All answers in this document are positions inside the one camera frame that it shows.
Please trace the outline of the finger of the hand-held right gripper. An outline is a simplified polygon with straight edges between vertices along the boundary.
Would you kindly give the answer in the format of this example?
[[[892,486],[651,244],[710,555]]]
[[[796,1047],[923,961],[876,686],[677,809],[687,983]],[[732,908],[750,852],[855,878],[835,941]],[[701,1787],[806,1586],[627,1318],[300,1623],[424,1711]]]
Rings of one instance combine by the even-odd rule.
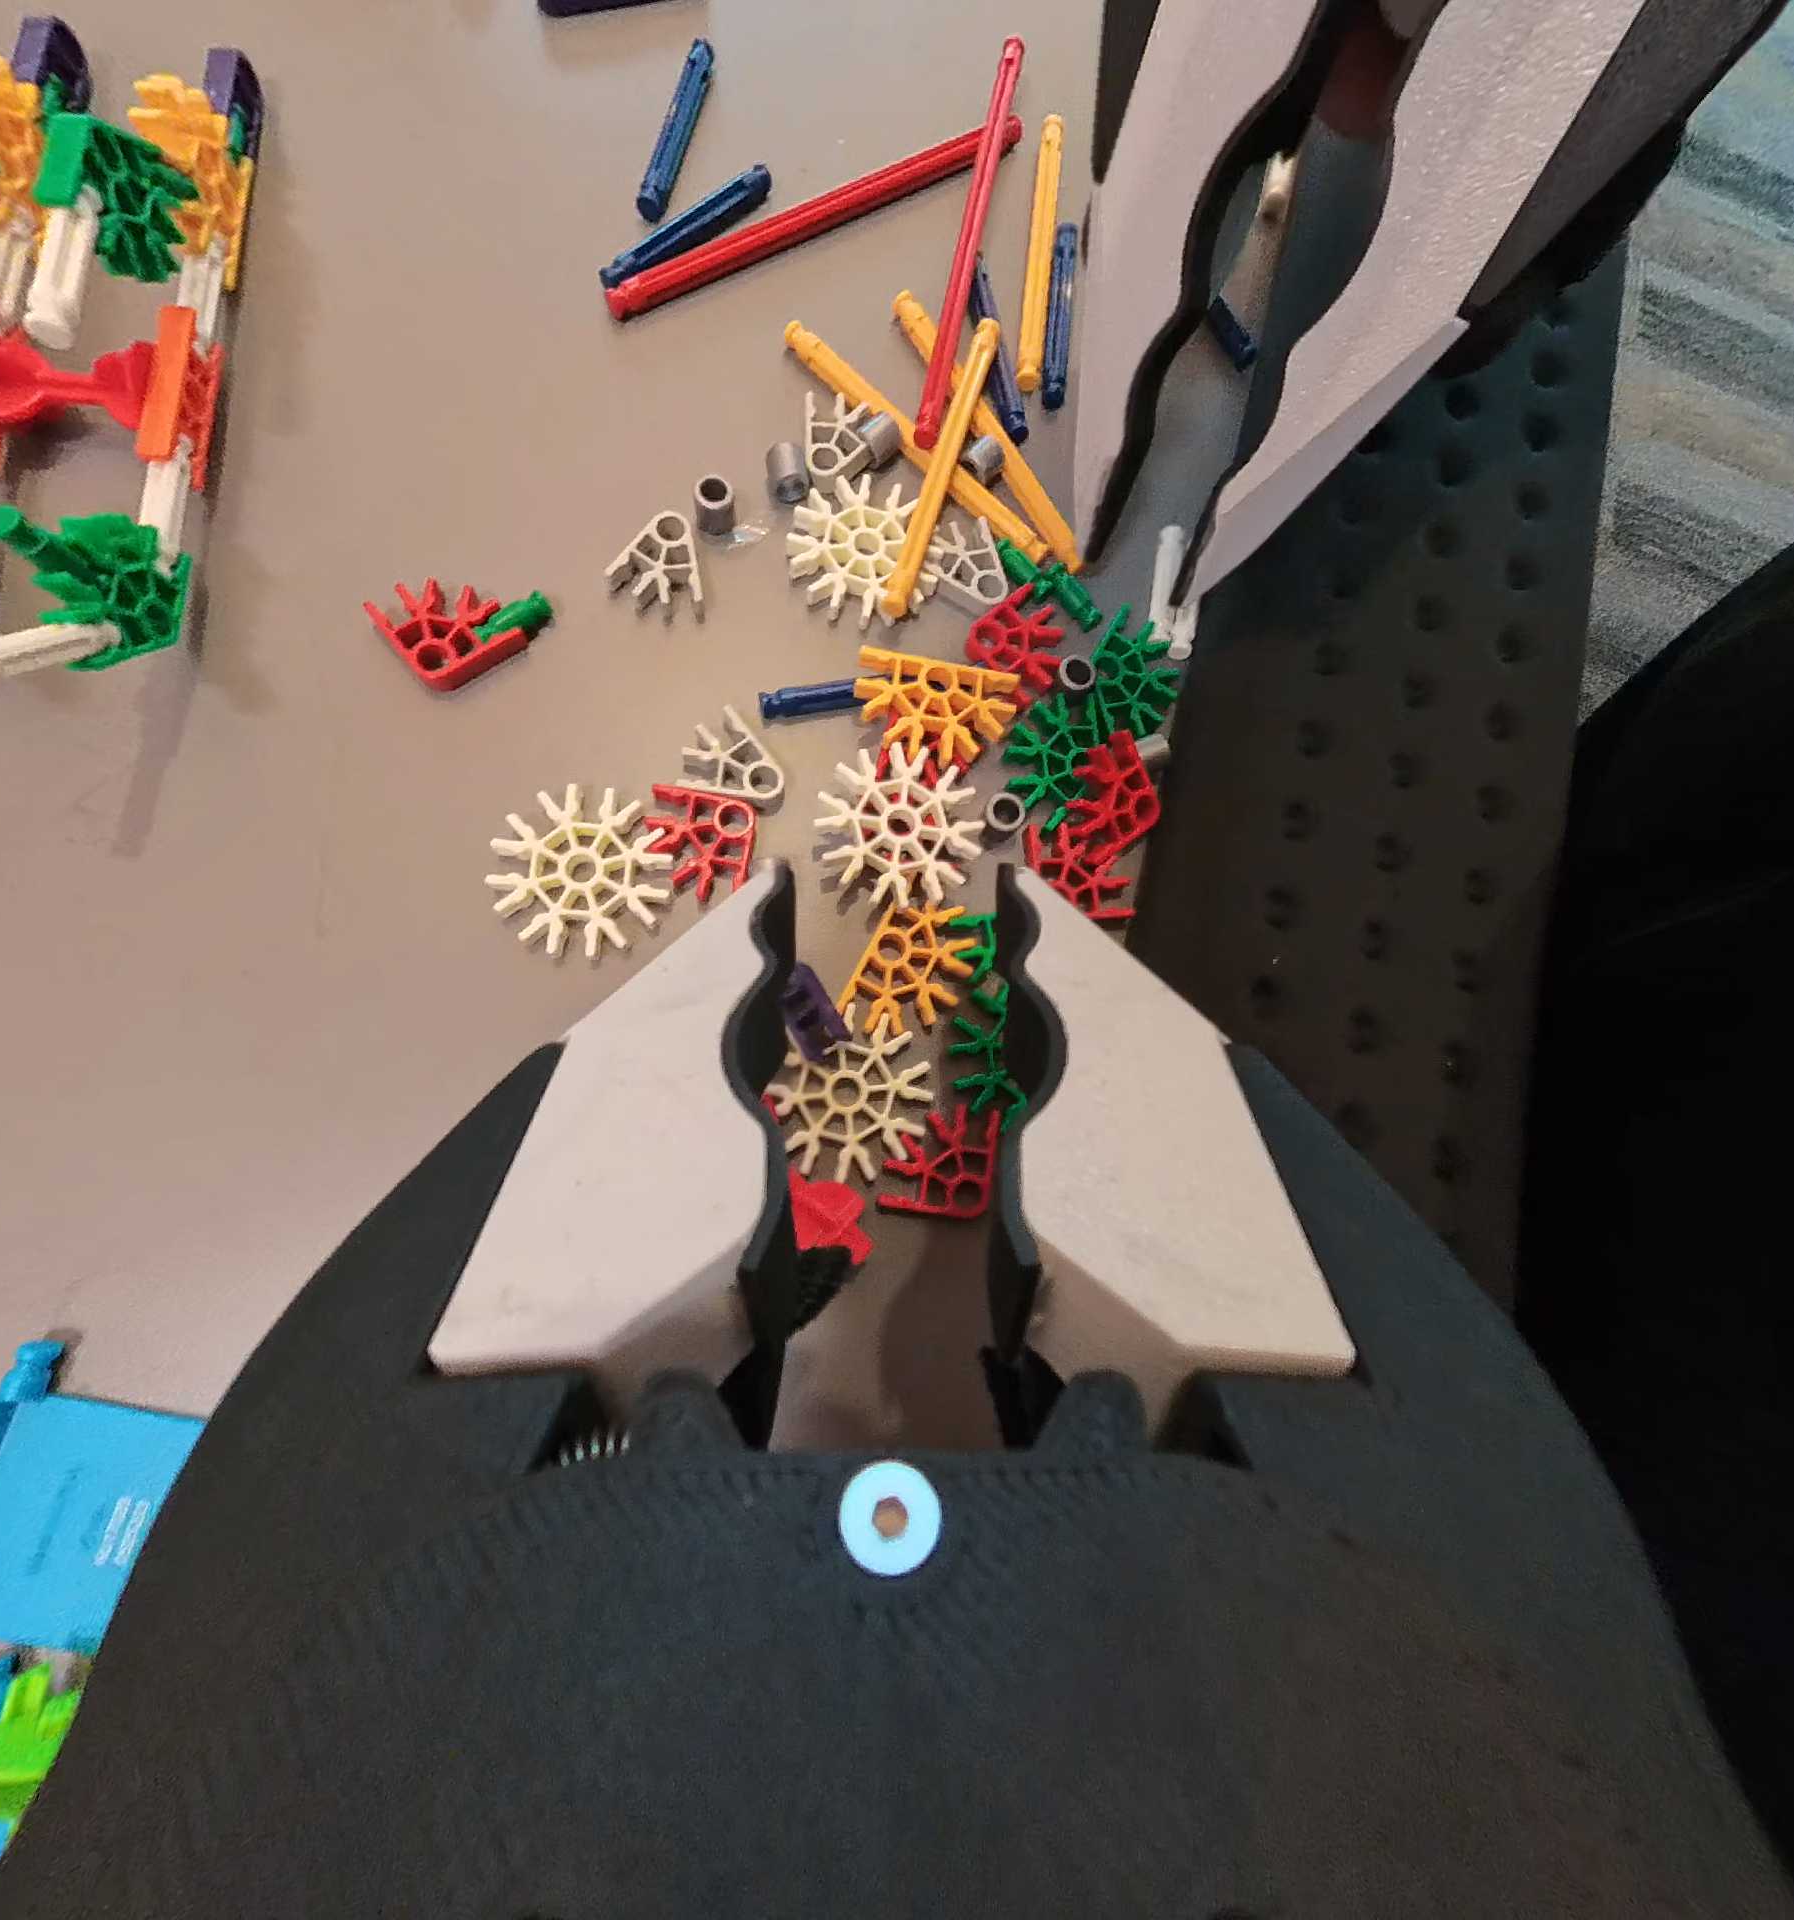
[[[1245,173],[1290,145],[1330,63],[1324,2],[1105,2],[1073,348],[1077,539],[1100,559],[1202,322]]]
[[[1219,489],[1190,592],[1215,587],[1466,332],[1461,308],[1640,10],[1448,2],[1391,123],[1363,258],[1293,344],[1267,430]]]

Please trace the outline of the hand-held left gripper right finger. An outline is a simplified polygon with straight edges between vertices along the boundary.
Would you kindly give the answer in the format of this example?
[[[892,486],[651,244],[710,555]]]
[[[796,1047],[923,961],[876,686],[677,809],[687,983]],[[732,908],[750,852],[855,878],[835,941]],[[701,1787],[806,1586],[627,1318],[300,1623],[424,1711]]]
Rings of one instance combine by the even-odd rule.
[[[1355,1347],[1219,1029],[1051,882],[998,873],[1002,1058],[992,1350],[1116,1371],[1150,1421],[1198,1374],[1343,1379]]]

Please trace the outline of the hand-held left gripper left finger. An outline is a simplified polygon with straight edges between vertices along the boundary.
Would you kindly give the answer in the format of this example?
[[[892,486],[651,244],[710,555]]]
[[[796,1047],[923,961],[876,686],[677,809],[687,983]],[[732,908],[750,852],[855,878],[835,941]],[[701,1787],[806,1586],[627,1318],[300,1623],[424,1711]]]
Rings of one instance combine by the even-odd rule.
[[[431,1334],[441,1374],[722,1379],[752,1348],[740,1259],[765,1215],[789,957],[792,870],[765,858],[567,1029]]]

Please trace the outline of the yellow toy rod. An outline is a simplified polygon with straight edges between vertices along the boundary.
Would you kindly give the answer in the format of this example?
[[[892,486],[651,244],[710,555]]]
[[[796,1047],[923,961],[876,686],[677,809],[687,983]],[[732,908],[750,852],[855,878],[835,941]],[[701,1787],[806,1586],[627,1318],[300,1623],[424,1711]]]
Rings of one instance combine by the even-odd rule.
[[[980,320],[980,324],[976,324],[973,350],[956,380],[945,418],[938,423],[938,438],[925,465],[918,498],[906,523],[905,544],[885,581],[882,610],[887,618],[899,618],[913,610],[913,596],[916,592],[923,560],[950,493],[950,481],[959,476],[962,446],[971,434],[976,399],[980,397],[988,372],[996,359],[1000,334],[1002,329],[996,320]]]
[[[1020,296],[1020,331],[1015,377],[1023,394],[1039,389],[1049,326],[1049,290],[1053,279],[1053,239],[1058,226],[1058,189],[1067,123],[1049,111],[1038,138],[1033,193],[1028,206],[1028,244]]]
[[[910,346],[920,357],[927,357],[927,348],[935,344],[935,324],[923,312],[923,306],[910,290],[901,290],[894,296],[892,312]],[[1077,539],[1068,522],[1059,516],[1051,496],[1028,468],[1028,459],[1020,446],[1011,443],[1002,419],[986,399],[979,399],[974,407],[973,431],[990,434],[1002,443],[1002,484],[1023,510],[1016,516],[1006,510],[971,473],[964,473],[950,486],[950,495],[960,502],[962,510],[969,518],[982,518],[996,536],[1015,539],[1028,559],[1041,562],[1056,552],[1064,566],[1077,569]],[[929,452],[914,445],[913,427],[901,423],[899,434],[901,450],[910,464],[918,468],[918,472],[927,470]]]
[[[909,415],[894,401],[883,397],[883,393],[876,387],[873,387],[856,368],[852,368],[840,353],[835,353],[820,336],[817,336],[803,322],[792,320],[785,324],[783,342],[803,362],[803,365],[811,374],[815,374],[838,397],[844,397],[848,402],[864,402],[876,412],[887,412],[895,418],[897,425],[909,423],[913,427],[913,419],[909,419]]]

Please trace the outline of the red toy rod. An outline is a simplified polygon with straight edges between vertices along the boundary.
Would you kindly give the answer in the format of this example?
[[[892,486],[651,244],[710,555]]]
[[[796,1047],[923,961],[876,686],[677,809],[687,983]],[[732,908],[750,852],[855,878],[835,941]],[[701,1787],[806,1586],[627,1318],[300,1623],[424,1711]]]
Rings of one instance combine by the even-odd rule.
[[[979,128],[959,132],[780,214],[687,247],[673,260],[631,272],[605,288],[605,306],[616,320],[629,320],[685,293],[716,285],[940,181],[956,178],[974,166],[979,151]]]
[[[920,448],[934,448],[943,427],[950,385],[951,357],[959,344],[960,326],[967,312],[969,290],[976,270],[988,209],[996,191],[996,178],[1002,158],[1015,143],[1011,132],[1015,94],[1023,74],[1026,45],[1020,36],[1006,36],[992,85],[990,107],[976,140],[973,181],[967,193],[956,247],[950,260],[950,273],[943,303],[935,324],[934,348],[927,359],[923,390],[914,413],[914,441]]]

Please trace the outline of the red toy spool piece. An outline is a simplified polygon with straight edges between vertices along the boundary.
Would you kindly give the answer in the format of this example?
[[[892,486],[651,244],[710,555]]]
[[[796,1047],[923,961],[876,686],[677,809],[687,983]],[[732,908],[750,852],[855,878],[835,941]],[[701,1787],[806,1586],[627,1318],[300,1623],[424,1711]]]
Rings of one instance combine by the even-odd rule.
[[[870,1257],[873,1243],[864,1229],[864,1195],[848,1181],[811,1178],[788,1167],[792,1233],[801,1254],[840,1254],[852,1269]]]

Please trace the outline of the white snowflake toy connector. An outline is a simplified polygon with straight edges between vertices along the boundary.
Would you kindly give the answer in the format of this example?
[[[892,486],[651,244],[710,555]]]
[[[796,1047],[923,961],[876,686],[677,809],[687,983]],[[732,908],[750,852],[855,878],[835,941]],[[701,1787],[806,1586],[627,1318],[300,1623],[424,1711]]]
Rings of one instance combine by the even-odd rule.
[[[820,607],[831,624],[855,607],[860,630],[873,618],[895,624],[883,609],[883,592],[913,512],[914,500],[901,496],[901,481],[874,496],[870,476],[841,477],[833,493],[806,493],[792,509],[785,536],[789,577],[805,583],[806,605]]]
[[[841,886],[869,876],[870,901],[943,905],[980,852],[976,791],[959,771],[927,777],[899,745],[883,772],[869,750],[833,772],[841,787],[817,795],[819,861]]]
[[[913,1058],[910,1044],[909,1033],[882,1023],[817,1059],[785,1053],[765,1104],[785,1130],[783,1149],[797,1174],[870,1185],[885,1161],[925,1137],[934,1067]]]
[[[671,856],[658,849],[644,801],[606,787],[588,804],[570,783],[558,797],[540,791],[537,804],[539,821],[507,819],[509,833],[490,841],[500,868],[485,874],[520,944],[553,961],[579,947],[594,961],[601,947],[627,947],[631,926],[655,930],[670,905]]]

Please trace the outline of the yellow toy connector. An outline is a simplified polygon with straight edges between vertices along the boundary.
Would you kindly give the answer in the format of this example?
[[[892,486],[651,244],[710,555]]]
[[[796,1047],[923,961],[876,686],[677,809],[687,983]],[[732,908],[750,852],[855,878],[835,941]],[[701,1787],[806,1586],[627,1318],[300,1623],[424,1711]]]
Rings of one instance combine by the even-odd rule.
[[[863,646],[852,690],[860,724],[876,727],[885,745],[910,758],[929,752],[950,769],[1011,732],[1018,686],[1011,670]]]
[[[835,1000],[855,1033],[873,1037],[882,1026],[892,1033],[929,1030],[940,1012],[956,1005],[953,981],[962,977],[950,967],[945,954],[953,913],[951,905],[885,908]]]

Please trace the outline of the grey toy connector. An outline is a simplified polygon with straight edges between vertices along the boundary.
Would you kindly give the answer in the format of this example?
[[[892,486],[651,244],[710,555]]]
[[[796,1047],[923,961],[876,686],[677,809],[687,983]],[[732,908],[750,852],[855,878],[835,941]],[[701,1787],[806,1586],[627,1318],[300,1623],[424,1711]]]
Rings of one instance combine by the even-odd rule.
[[[605,566],[605,586],[627,592],[637,610],[657,607],[671,617],[684,607],[703,618],[704,592],[692,519],[677,510],[649,518]]]
[[[923,580],[927,590],[945,593],[973,615],[1000,605],[1011,580],[990,522],[942,516],[927,549]]]
[[[831,397],[830,412],[817,402],[817,393],[805,394],[805,468],[817,493],[830,493],[844,480],[855,480],[874,464],[870,423],[876,412],[864,402]]]
[[[695,724],[692,744],[680,756],[680,785],[690,791],[741,799],[759,813],[783,799],[785,769],[730,705],[722,709],[720,730],[704,721]]]

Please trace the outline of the small lime green clip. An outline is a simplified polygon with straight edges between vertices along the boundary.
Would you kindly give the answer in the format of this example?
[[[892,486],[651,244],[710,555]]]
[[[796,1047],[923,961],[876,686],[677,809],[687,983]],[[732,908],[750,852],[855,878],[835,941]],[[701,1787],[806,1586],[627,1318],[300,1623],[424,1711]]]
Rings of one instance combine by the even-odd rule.
[[[21,1668],[0,1704],[0,1821],[13,1827],[62,1751],[81,1686],[58,1686],[47,1664]]]

